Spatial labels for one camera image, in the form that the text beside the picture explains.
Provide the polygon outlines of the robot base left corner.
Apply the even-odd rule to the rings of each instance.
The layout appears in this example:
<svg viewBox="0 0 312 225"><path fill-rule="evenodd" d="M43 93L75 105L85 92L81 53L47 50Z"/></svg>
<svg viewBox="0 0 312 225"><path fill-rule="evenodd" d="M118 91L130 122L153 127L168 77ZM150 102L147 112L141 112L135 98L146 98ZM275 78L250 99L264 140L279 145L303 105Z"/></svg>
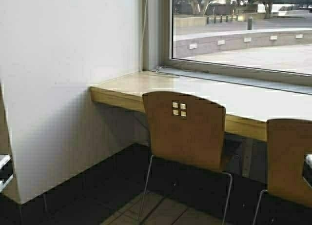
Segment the robot base left corner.
<svg viewBox="0 0 312 225"><path fill-rule="evenodd" d="M0 155L0 192L2 192L14 177L13 163L10 155Z"/></svg>

